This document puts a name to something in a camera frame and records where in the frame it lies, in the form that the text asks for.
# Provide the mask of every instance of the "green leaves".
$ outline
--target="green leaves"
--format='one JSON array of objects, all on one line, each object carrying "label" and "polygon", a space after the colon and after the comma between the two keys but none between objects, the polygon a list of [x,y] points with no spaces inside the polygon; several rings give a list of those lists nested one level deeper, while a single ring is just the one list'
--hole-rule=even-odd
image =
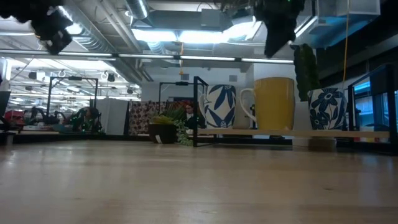
[{"label": "green leaves", "polygon": [[317,58],[308,44],[294,51],[297,88],[301,101],[308,101],[308,92],[321,88],[318,77]]},{"label": "green leaves", "polygon": [[174,121],[174,125],[177,127],[177,142],[184,146],[193,146],[193,141],[188,138],[187,128],[185,122],[182,120]]}]

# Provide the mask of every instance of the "fluorescent light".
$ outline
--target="fluorescent light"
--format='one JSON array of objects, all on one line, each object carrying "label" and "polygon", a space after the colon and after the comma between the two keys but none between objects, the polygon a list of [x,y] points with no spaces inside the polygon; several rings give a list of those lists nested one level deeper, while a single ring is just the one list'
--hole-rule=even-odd
[{"label": "fluorescent light", "polygon": [[66,86],[68,86],[69,84],[67,84],[66,82],[64,82],[64,81],[60,81],[60,83],[62,84],[62,85],[66,85]]},{"label": "fluorescent light", "polygon": [[[11,96],[30,96],[37,98],[47,98],[47,94],[30,94],[30,93],[11,93]],[[65,95],[65,94],[51,94],[51,98],[79,98],[79,99],[94,99],[94,96],[85,95]],[[105,99],[105,96],[97,96],[97,99]]]},{"label": "fluorescent light", "polygon": [[173,55],[140,55],[140,54],[119,54],[120,57],[150,58],[150,59],[173,59]]},{"label": "fluorescent light", "polygon": [[67,31],[71,35],[78,35],[83,32],[83,28],[79,24],[73,23],[72,26],[67,27]]},{"label": "fluorescent light", "polygon": [[318,20],[318,16],[314,16],[303,28],[301,28],[300,30],[295,30],[296,38],[300,37],[317,20]]},{"label": "fluorescent light", "polygon": [[[59,6],[58,9],[66,18],[68,18],[69,20],[71,20],[73,22],[72,16],[68,13],[68,11],[65,10],[64,7]],[[72,26],[67,27],[67,31],[69,34],[78,35],[83,32],[83,28],[81,28],[81,26],[79,24],[73,23]]]},{"label": "fluorescent light", "polygon": [[112,57],[112,54],[106,53],[87,53],[87,52],[60,52],[59,56],[77,56],[77,57]]},{"label": "fluorescent light", "polygon": [[23,102],[23,101],[24,101],[24,100],[21,99],[21,98],[15,98],[15,99],[11,99],[11,100],[14,100],[14,101],[17,101],[17,102]]},{"label": "fluorescent light", "polygon": [[139,30],[132,29],[132,33],[137,40],[143,40],[146,42],[171,42],[177,41],[177,36],[174,32],[169,30]]},{"label": "fluorescent light", "polygon": [[183,56],[181,55],[181,59],[187,60],[218,60],[218,61],[227,61],[232,62],[235,58],[232,57],[205,57],[205,56]]},{"label": "fluorescent light", "polygon": [[279,63],[279,64],[293,64],[293,60],[278,60],[278,59],[266,59],[266,58],[242,58],[242,62],[252,63]]},{"label": "fluorescent light", "polygon": [[116,61],[116,58],[96,58],[96,57],[90,57],[87,58],[87,60],[103,60],[103,61],[107,61],[107,62],[114,62]]},{"label": "fluorescent light", "polygon": [[79,93],[80,92],[80,89],[76,88],[76,87],[68,87],[67,90],[75,92],[75,93]]},{"label": "fluorescent light", "polygon": [[226,41],[221,32],[195,30],[183,31],[178,40],[188,44],[218,44]]},{"label": "fluorescent light", "polygon": [[224,30],[223,35],[226,40],[243,36],[246,36],[246,39],[250,39],[254,36],[260,26],[261,22],[242,22],[240,24],[233,25],[227,30]]},{"label": "fluorescent light", "polygon": [[257,31],[260,29],[261,25],[262,22],[254,23],[253,28],[249,32],[247,32],[245,40],[251,40],[254,37],[254,35],[257,33]]}]

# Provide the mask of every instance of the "blue and white mug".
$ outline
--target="blue and white mug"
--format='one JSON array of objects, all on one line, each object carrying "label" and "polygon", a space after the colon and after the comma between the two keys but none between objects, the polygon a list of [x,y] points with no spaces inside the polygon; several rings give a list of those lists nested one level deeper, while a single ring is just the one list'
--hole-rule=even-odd
[{"label": "blue and white mug", "polygon": [[235,120],[236,89],[231,85],[208,86],[199,98],[207,128],[232,128]]},{"label": "blue and white mug", "polygon": [[313,130],[342,130],[346,124],[347,100],[339,88],[308,92],[308,107]]}]

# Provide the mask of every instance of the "wooden shelf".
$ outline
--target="wooden shelf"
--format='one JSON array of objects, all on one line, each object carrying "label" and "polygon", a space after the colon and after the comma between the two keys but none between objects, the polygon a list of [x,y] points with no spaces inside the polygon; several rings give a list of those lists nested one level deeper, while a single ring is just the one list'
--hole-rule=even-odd
[{"label": "wooden shelf", "polygon": [[286,131],[286,130],[238,130],[198,129],[198,134],[276,135],[298,137],[389,138],[387,131]]}]

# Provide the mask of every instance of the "ceiling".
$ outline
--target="ceiling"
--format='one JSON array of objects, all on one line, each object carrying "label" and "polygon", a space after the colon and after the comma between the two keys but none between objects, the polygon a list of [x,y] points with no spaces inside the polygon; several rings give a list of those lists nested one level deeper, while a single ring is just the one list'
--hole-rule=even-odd
[{"label": "ceiling", "polygon": [[[197,2],[191,0],[174,0],[174,1],[147,1],[150,9],[148,18],[154,12],[167,14],[169,11],[185,11],[188,17],[197,15],[202,10],[216,9],[213,3]],[[80,26],[83,32],[74,36],[72,42],[64,51],[69,52],[119,52],[119,53],[145,53],[156,54],[153,48],[150,48],[147,42],[138,40],[132,28],[138,26],[141,21],[132,20],[129,16],[125,0],[70,0],[64,7],[67,16],[73,19],[74,23]],[[308,15],[303,13],[298,17],[298,26],[308,19]],[[169,24],[183,22],[169,21]],[[264,45],[267,36],[267,29],[264,24],[247,22],[250,29],[243,39],[228,39],[224,42],[216,42],[210,44],[194,44],[186,42],[160,42],[163,51],[168,54],[180,54],[198,56],[219,56],[219,57],[251,57],[264,58]],[[182,31],[175,30],[178,38],[182,38]],[[85,40],[95,41],[98,48],[87,47]],[[40,44],[33,35],[28,24],[19,24],[14,19],[0,20],[0,48],[1,49],[23,49],[38,50]],[[286,45],[276,53],[274,58],[277,59],[293,59],[293,50]],[[211,75],[213,82],[216,82],[217,74],[224,73],[223,78],[228,75],[245,74],[250,63],[236,62],[214,62],[185,60],[182,62],[176,60],[118,60],[117,62],[99,61],[91,58],[90,60],[65,60],[65,58],[50,57],[42,58],[35,55],[26,58],[7,57],[12,64],[11,75],[11,91],[13,93],[26,94],[34,93],[32,96],[18,96],[22,100],[31,101],[39,94],[48,93],[49,77],[59,77],[61,72],[65,72],[65,76],[78,76],[83,78],[98,78],[99,80],[99,96],[119,96],[124,99],[138,100],[141,94],[139,86],[147,82],[169,82],[170,80],[179,81],[180,75],[178,71],[185,70],[191,75],[201,76],[201,70],[213,70]],[[30,72],[44,73],[44,78],[40,80],[29,79]],[[109,73],[115,74],[115,82],[108,82],[106,76]],[[53,94],[68,94],[65,86],[92,86],[93,83],[88,81],[73,82],[63,80],[64,84],[59,84],[54,88]],[[27,85],[32,85],[34,90],[26,90]],[[134,88],[132,95],[127,94],[129,87]],[[81,88],[81,95],[92,95],[94,88]]]}]

